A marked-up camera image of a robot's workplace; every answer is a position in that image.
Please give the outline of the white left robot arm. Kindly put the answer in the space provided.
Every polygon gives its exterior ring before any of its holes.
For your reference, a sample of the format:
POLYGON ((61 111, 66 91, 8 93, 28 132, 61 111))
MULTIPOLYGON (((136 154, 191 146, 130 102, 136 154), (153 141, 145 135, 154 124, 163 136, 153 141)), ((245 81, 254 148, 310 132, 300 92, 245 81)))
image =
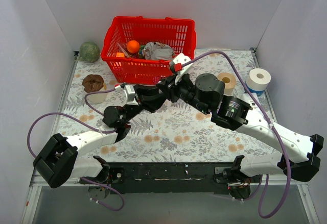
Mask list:
POLYGON ((108 106, 103 112, 103 123, 109 130, 90 131, 63 136, 53 135, 36 156, 33 166, 51 188, 63 185, 70 178, 86 177, 97 183, 106 182, 109 164, 99 156, 85 155, 105 145, 123 140, 130 131, 130 120, 142 111, 155 112, 166 101, 166 96, 155 86, 123 85, 124 106, 108 106))

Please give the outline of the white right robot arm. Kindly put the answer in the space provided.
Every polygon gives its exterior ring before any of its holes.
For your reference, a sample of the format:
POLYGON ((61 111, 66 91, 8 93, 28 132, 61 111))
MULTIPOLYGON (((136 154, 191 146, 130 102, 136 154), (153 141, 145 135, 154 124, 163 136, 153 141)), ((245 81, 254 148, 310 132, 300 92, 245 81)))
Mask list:
POLYGON ((194 83, 188 74, 179 82, 175 81, 176 77, 170 76, 156 84, 169 101, 181 99, 203 114, 210 113, 216 125, 248 135, 277 150, 271 155, 237 156, 230 168, 216 173, 221 182, 242 182, 265 174, 285 174, 308 182, 318 173, 320 158, 317 154, 323 147, 323 137, 304 136, 277 123, 271 126, 249 103, 224 95, 225 84, 213 74, 201 74, 194 83))

